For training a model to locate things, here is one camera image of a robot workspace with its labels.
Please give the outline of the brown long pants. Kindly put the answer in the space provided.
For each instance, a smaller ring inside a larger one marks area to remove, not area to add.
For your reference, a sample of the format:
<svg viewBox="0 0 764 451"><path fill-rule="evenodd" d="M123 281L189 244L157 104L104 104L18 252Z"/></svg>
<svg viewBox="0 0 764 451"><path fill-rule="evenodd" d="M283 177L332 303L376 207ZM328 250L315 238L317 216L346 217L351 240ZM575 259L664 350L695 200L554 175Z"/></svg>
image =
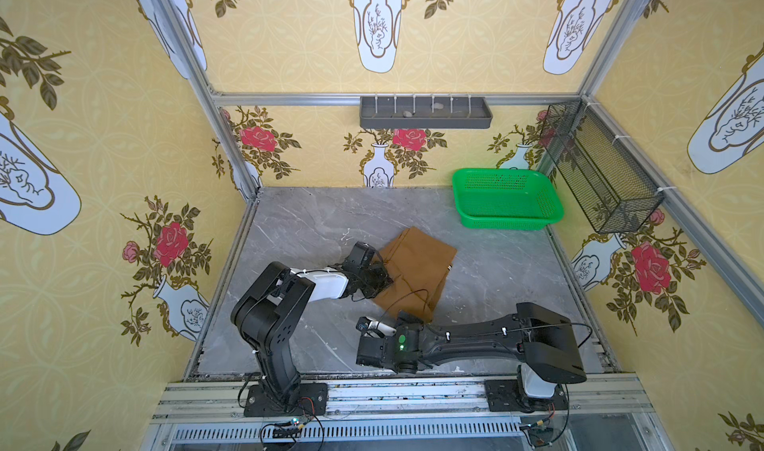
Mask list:
<svg viewBox="0 0 764 451"><path fill-rule="evenodd" d="M383 316L406 312L425 323L433 321L457 248L417 227L402 231L381 251L392 284L374 299Z"/></svg>

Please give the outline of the green plastic basket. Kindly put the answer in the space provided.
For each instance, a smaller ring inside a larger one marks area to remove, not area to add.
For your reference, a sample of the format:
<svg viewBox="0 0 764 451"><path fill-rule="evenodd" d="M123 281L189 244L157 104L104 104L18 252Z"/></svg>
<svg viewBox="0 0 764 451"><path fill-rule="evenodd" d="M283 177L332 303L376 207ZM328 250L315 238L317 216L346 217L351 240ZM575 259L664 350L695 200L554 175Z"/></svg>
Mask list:
<svg viewBox="0 0 764 451"><path fill-rule="evenodd" d="M467 228L535 231L564 218L552 182L539 172L461 169L452 185L456 211Z"/></svg>

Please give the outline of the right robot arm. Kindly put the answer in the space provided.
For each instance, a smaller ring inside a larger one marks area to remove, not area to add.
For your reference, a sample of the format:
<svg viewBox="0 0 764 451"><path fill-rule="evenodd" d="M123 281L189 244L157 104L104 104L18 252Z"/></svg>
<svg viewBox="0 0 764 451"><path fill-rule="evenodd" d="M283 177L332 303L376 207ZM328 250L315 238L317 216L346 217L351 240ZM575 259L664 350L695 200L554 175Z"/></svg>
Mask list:
<svg viewBox="0 0 764 451"><path fill-rule="evenodd" d="M393 327L369 317L360 333L356 363L415 375L451 362L512 359L519 363L521 389L530 399L549 399L557 385L587 379L574 333L578 325L531 302L515 313L485 322L436 326L401 312Z"/></svg>

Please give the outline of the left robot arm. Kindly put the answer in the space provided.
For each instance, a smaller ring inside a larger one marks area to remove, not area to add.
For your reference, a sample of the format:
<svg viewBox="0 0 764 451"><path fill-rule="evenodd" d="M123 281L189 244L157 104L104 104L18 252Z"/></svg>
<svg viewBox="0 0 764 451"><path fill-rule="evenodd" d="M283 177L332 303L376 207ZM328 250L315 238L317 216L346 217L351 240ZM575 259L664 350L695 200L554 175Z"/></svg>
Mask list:
<svg viewBox="0 0 764 451"><path fill-rule="evenodd" d="M342 300L360 293L376 298L393 284L383 259L374 247L358 241L338 264L322 268L288 267L270 263L239 299L231 323L255 352L260 369L252 398L264 397L274 406L291 410L313 393L300 389L302 375L294 365L290 339L308 304Z"/></svg>

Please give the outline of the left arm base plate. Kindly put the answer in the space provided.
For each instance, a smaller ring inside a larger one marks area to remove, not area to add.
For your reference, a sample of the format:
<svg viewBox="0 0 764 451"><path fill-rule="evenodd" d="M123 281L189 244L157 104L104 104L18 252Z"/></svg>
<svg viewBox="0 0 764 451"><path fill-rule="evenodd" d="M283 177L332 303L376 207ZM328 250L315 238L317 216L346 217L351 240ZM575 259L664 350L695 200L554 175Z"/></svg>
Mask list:
<svg viewBox="0 0 764 451"><path fill-rule="evenodd" d="M258 383L248 388L244 417L324 416L328 404L326 383L300 383L283 397Z"/></svg>

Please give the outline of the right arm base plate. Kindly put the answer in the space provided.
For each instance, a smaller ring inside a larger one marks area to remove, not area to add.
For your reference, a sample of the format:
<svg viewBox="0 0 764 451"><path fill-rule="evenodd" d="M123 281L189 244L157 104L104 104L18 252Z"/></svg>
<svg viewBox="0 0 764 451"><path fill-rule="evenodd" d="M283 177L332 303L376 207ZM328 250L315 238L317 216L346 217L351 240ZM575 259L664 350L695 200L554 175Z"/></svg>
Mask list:
<svg viewBox="0 0 764 451"><path fill-rule="evenodd" d="M491 412L552 412L569 407L568 395L557 383L540 379L490 379L483 385Z"/></svg>

